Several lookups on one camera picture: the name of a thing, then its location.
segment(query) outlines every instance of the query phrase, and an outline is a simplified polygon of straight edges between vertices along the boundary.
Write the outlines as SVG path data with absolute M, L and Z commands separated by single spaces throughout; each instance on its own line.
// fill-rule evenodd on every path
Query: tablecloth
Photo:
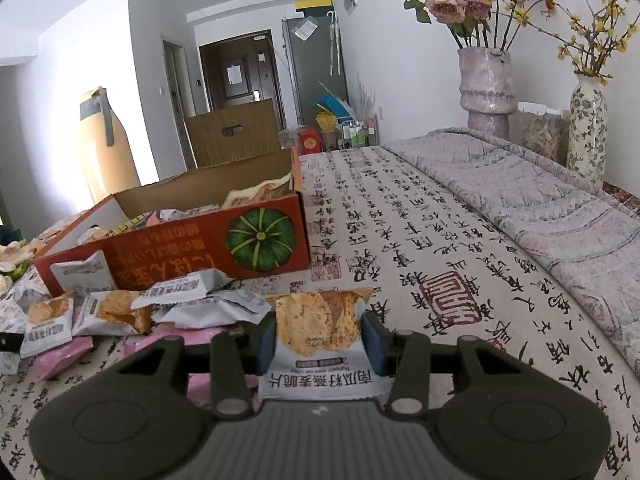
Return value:
M 640 387 L 599 327 L 546 270 L 450 191 L 383 148 L 302 157 L 312 269 L 239 283 L 255 292 L 371 286 L 390 329 L 434 342 L 477 335 L 599 405 L 612 440 L 601 479 L 640 478 Z M 17 480 L 41 478 L 27 442 L 39 407 L 122 357 L 98 345 L 54 381 L 28 364 L 0 378 L 0 457 Z M 450 398 L 434 376 L 431 407 Z

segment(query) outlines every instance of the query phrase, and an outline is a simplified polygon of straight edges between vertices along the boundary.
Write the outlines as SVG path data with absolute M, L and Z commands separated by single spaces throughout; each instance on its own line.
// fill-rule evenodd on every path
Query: orange cardboard box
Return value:
M 75 245 L 93 225 L 113 229 L 159 209 L 221 205 L 232 189 L 256 186 L 290 171 L 294 193 L 289 196 Z M 237 279 L 308 269 L 310 251 L 298 154 L 291 148 L 263 153 L 111 195 L 53 238 L 34 265 L 50 293 L 57 296 L 62 288 L 50 266 L 85 260 L 99 250 L 104 251 L 116 285 L 125 290 L 145 290 L 154 283 L 212 267 Z

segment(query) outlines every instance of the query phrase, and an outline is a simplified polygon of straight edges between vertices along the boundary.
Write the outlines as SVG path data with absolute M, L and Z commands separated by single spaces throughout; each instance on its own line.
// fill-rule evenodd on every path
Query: pink vase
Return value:
M 509 116 L 518 102 L 513 92 L 511 56 L 496 48 L 458 50 L 460 106 L 469 113 L 468 127 L 509 139 Z

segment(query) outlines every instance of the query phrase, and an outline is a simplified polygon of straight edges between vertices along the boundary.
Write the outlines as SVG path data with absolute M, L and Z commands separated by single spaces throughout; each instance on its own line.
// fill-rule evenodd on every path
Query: ceramic vase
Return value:
M 571 95 L 567 167 L 598 188 L 604 182 L 609 111 L 597 77 L 577 74 Z
M 460 106 L 469 113 L 468 127 L 509 140 L 509 116 L 518 105 L 510 54 L 473 46 L 461 48 L 458 56 Z

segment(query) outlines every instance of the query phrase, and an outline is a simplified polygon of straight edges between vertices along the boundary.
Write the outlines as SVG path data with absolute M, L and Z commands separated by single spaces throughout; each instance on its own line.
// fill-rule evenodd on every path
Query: green pumpkin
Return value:
M 258 272 L 271 272 L 285 265 L 297 244 L 291 218 L 263 207 L 236 218 L 226 235 L 226 248 L 236 263 Z

